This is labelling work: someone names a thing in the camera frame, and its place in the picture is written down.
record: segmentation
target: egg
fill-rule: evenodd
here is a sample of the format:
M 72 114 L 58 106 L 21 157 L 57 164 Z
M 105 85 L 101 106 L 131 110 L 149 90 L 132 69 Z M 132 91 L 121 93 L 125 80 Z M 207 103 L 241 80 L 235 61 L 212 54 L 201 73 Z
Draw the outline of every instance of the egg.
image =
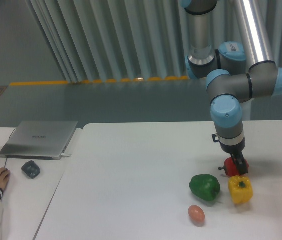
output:
M 192 219 L 192 221 L 194 221 L 195 223 L 198 224 L 202 224 L 205 222 L 205 213 L 203 212 L 203 210 L 196 206 L 196 205 L 192 205 L 189 207 L 189 216 Z

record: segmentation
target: red bell pepper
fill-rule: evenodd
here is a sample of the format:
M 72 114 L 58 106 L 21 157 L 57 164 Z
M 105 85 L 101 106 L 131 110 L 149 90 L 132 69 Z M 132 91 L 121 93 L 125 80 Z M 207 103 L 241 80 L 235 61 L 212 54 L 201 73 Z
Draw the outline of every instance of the red bell pepper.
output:
M 240 176 L 239 171 L 237 170 L 237 167 L 231 157 L 224 161 L 224 166 L 219 167 L 219 170 L 224 170 L 225 174 L 229 177 Z

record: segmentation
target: vertical blinds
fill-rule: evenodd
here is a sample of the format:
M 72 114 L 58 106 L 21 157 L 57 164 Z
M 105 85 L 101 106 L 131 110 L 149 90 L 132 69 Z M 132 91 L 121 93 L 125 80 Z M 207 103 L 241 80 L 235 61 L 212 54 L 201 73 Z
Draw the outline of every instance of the vertical blinds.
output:
M 29 0 L 70 83 L 186 75 L 187 13 L 176 0 Z M 211 14 L 213 47 L 241 42 L 233 7 Z M 282 0 L 259 0 L 274 58 L 282 67 Z

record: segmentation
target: yellow bell pepper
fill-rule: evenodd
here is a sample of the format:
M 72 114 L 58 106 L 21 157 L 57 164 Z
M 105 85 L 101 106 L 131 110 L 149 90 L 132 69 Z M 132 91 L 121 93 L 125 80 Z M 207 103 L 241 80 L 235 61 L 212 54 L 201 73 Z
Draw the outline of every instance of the yellow bell pepper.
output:
M 247 176 L 233 176 L 228 182 L 232 201 L 235 204 L 244 204 L 253 196 L 252 185 Z

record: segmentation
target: computer mouse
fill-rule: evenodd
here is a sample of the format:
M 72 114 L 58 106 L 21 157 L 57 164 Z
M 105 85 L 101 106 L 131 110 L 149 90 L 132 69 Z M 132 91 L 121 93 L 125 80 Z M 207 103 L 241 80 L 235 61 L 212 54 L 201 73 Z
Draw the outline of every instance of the computer mouse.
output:
M 35 179 L 40 174 L 40 167 L 32 160 L 24 164 L 21 169 L 31 179 Z

